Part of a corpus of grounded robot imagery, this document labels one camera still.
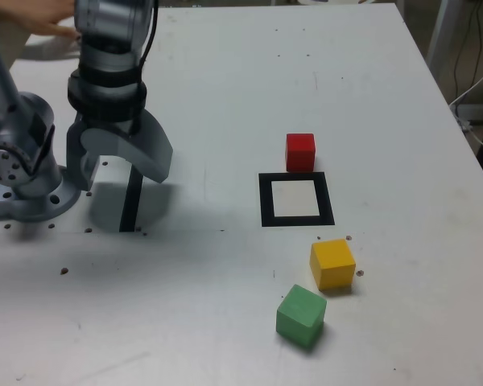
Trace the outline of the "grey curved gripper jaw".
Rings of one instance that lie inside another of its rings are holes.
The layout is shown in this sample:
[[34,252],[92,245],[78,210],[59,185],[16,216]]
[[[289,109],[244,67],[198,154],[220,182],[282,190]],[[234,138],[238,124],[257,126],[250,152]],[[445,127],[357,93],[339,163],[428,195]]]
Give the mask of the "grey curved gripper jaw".
[[90,191],[99,165],[100,156],[92,154],[81,144],[81,135],[88,126],[81,114],[67,132],[66,167],[74,185],[81,191]]
[[83,147],[92,155],[123,158],[143,176],[162,183],[169,175],[173,148],[159,122],[142,111],[133,134],[117,127],[90,128],[80,136]]

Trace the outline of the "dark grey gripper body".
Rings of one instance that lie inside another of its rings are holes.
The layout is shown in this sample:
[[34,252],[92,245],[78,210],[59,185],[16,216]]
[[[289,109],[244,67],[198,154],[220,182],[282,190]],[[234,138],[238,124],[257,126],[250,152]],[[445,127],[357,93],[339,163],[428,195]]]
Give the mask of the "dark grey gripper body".
[[80,123],[83,126],[81,134],[98,130],[114,136],[132,136],[140,130],[140,117],[127,121],[103,121],[81,115]]

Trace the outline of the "person's hand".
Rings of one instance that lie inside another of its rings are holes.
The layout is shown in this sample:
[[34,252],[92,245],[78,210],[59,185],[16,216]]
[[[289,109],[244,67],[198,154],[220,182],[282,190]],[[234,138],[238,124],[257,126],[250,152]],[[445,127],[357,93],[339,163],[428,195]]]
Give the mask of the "person's hand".
[[0,21],[16,23],[33,35],[77,39],[74,27],[60,25],[74,10],[73,0],[0,0]]

